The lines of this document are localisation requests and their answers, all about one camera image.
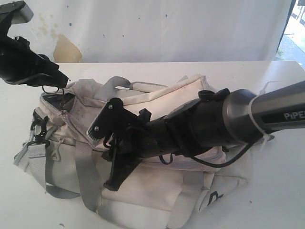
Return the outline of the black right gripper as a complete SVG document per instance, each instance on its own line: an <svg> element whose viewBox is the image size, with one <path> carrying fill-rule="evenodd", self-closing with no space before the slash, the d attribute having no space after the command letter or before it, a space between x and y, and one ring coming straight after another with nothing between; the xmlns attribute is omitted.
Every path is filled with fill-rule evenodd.
<svg viewBox="0 0 305 229"><path fill-rule="evenodd" d="M103 184L110 191L119 190L126 178L144 160L157 156L157 143L154 135L145 125L151 119L151 112L139 112L141 125L129 126L122 135L112 134L110 149L105 159L112 163L108 180Z"/></svg>

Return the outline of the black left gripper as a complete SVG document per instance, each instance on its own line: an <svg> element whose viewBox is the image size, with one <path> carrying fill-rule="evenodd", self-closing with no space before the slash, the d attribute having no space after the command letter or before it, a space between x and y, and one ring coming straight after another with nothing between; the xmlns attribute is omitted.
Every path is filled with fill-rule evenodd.
<svg viewBox="0 0 305 229"><path fill-rule="evenodd" d="M0 37L0 77L11 85L65 88L68 77L46 55L30 49L23 37Z"/></svg>

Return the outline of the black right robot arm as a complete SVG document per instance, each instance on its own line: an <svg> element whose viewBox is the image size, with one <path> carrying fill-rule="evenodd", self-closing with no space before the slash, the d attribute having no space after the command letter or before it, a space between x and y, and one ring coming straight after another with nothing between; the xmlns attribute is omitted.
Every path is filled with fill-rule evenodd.
<svg viewBox="0 0 305 229"><path fill-rule="evenodd" d="M265 134L303 128L305 84L259 96L246 89L200 91L197 99L144 125L129 123L131 114L119 98L111 99L105 111L112 119L113 141L107 156L112 168L104 187L117 191L146 158L170 154L196 160L215 146L229 145L243 145L244 154Z"/></svg>

